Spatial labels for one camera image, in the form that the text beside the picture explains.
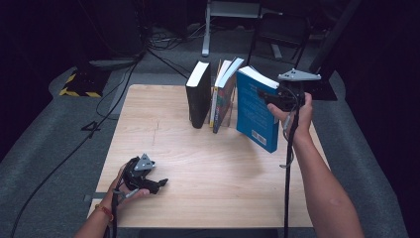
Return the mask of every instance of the finger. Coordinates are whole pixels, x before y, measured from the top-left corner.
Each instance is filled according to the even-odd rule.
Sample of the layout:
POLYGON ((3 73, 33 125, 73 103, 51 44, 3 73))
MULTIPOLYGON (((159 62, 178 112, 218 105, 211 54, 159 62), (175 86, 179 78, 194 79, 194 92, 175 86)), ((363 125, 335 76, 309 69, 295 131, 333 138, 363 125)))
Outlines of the finger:
POLYGON ((312 94, 305 92, 305 105, 312 105, 312 94))
POLYGON ((274 117, 280 119, 281 121, 287 117, 288 113, 281 111, 281 109, 279 109, 272 103, 269 103, 266 107, 268 108, 269 112, 271 112, 271 114, 274 117))

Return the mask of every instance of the black cable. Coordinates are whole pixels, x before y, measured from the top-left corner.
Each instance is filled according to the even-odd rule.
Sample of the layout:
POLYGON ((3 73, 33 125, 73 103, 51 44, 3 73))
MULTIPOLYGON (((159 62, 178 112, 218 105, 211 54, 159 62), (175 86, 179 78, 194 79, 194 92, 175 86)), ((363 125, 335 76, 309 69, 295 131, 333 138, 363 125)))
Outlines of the black cable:
MULTIPOLYGON (((121 80, 120 81, 120 83, 118 83, 114 88, 112 88, 112 90, 110 91, 110 92, 108 92, 106 95, 104 95, 102 98, 101 98, 101 100, 98 102, 98 104, 96 105, 96 114, 98 114, 99 116, 101 116, 102 118, 105 118, 106 117, 106 115, 102 115, 100 112, 99 112, 99 105, 102 103, 102 101, 107 97, 107 96, 109 96, 113 91, 115 91, 121 84, 123 84, 123 82, 126 80, 126 74, 127 74, 127 72, 130 70, 130 68, 127 68, 127 70, 126 70, 126 72, 124 72, 124 79, 123 80, 121 80)), ((118 121, 118 118, 110 118, 110 117, 108 117, 107 118, 108 120, 114 120, 114 121, 118 121)))
POLYGON ((289 198, 290 198, 290 167, 291 167, 291 163, 293 161, 293 138, 294 138, 294 133, 296 132, 296 128, 298 127, 298 123, 299 123, 299 110, 300 110, 300 100, 299 98, 296 96, 296 94, 290 90, 290 88, 283 86, 283 85, 279 85, 279 87, 281 87, 282 89, 285 89, 287 92, 289 92, 294 100, 295 100, 295 105, 292 108, 291 111, 296 111, 294 118, 293 118, 293 122, 291 124, 290 127, 290 131, 289 131, 289 135, 286 138, 287 141, 287 151, 286 151, 286 165, 282 166, 280 165, 281 168, 286 169, 286 174, 285 174, 285 186, 284 186, 284 230, 283 230, 283 236, 284 238, 288 237, 288 209, 289 209, 289 198))
POLYGON ((131 166, 135 159, 130 159, 130 161, 126 164, 123 171, 120 174, 120 177, 117 180, 115 188, 112 194, 112 201, 111 201, 111 211, 114 219, 112 220, 112 237, 117 237, 117 230, 118 230, 118 222, 117 222, 117 206, 118 206, 118 194, 120 194, 120 186, 123 184, 123 176, 127 172, 127 168, 131 166))
MULTIPOLYGON (((126 85, 124 87, 123 92, 126 90, 128 83, 130 81, 130 77, 133 73, 134 68, 137 66, 137 64, 139 63, 139 59, 136 61, 135 65, 132 67, 130 74, 129 74, 129 78, 127 79, 126 85)), ((16 232, 16 228, 18 227, 18 223, 19 220, 25 210, 25 208, 28 206, 29 202, 32 200, 32 198, 35 196, 35 194, 38 192, 38 190, 40 190, 40 188, 46 183, 46 181, 78 150, 80 149, 80 147, 90 138, 92 137, 93 133, 99 128, 99 126, 102 125, 102 123, 106 120, 107 117, 109 117, 109 115, 114 111, 114 109, 116 108, 116 106, 118 105, 118 103, 121 101, 121 99, 123 98, 124 93, 121 93, 120 98, 118 98, 117 102, 115 103, 115 105, 112 107, 112 109, 108 112, 108 114, 106 115, 105 118, 103 118, 96 126, 95 128, 92 129, 92 131, 64 158, 64 160, 62 160, 58 166, 56 166, 47 176, 46 178, 44 178, 44 180, 37 186, 37 188, 35 188, 35 190, 31 193, 31 195, 29 196, 29 198, 27 199, 27 201, 25 202, 25 204, 22 206, 21 210, 18 213, 18 216, 15 219, 15 223, 13 224, 13 229, 11 232, 10 237, 13 238, 15 236, 15 232, 16 232)))
POLYGON ((284 191, 284 238, 288 237, 288 208, 289 208, 289 198, 290 198, 290 168, 291 168, 291 157, 293 154, 293 138, 294 132, 298 126, 299 121, 299 108, 300 105, 298 103, 296 114, 294 115, 293 123, 290 128, 290 134, 287 141, 287 159, 286 163, 289 165, 286 168, 286 176, 285 176, 285 191, 284 191))
POLYGON ((185 77, 186 79, 188 79, 187 76, 185 76, 182 72, 180 72, 178 69, 176 69, 175 67, 173 67, 172 65, 170 65, 169 63, 167 63, 165 60, 163 60, 161 57, 157 56, 154 52, 152 52, 151 50, 148 49, 148 52, 150 54, 152 54, 154 57, 156 57, 157 59, 159 59, 160 61, 164 62, 166 65, 168 65, 169 67, 171 67, 173 70, 175 70, 177 73, 179 73, 181 76, 185 77))

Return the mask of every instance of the chair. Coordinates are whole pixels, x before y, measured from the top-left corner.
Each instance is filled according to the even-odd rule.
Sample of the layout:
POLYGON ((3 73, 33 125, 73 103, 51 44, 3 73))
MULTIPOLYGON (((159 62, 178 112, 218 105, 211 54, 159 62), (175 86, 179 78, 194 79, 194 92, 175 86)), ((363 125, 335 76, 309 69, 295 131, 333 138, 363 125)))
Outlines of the chair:
POLYGON ((281 61, 297 68, 310 35, 309 12, 309 8, 296 0, 261 0, 247 65, 257 42, 266 42, 294 49, 290 59, 281 61))

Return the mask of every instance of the yellow and black tape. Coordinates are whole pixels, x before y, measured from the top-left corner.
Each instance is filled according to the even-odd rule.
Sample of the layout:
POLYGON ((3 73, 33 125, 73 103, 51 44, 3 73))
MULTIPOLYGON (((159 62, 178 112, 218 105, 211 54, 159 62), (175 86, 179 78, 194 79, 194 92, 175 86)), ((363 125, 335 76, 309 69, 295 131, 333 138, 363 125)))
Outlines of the yellow and black tape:
POLYGON ((105 87, 109 74, 88 75, 74 71, 68 78, 59 95, 102 97, 102 90, 105 87))

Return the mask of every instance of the book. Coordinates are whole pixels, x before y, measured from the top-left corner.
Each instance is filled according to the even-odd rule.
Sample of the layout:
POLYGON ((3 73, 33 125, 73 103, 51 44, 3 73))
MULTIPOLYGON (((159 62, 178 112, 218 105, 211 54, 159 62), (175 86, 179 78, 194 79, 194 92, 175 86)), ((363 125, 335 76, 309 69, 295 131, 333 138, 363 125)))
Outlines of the book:
POLYGON ((278 120, 269 112, 258 90, 276 94, 278 82, 265 77, 250 66, 237 72, 237 130, 272 153, 277 150, 278 120))
POLYGON ((189 120, 194 128, 201 128, 211 103, 210 62, 198 61, 185 83, 189 120))
POLYGON ((210 108, 209 126, 211 128, 213 128, 213 125, 214 125, 214 114, 216 112, 217 91, 219 87, 218 85, 220 84, 220 79, 222 78, 223 74, 225 74, 226 70, 228 69, 231 63, 232 62, 227 59, 223 60, 223 63, 219 63, 216 80, 214 82, 212 102, 211 102, 211 108, 210 108))
POLYGON ((215 85, 215 87, 217 86, 217 99, 216 109, 214 112, 213 133, 217 133, 219 131, 223 119, 228 111, 232 112, 232 104, 237 81, 236 71, 241 67, 243 62, 244 60, 241 58, 233 59, 225 73, 221 76, 219 83, 215 85))

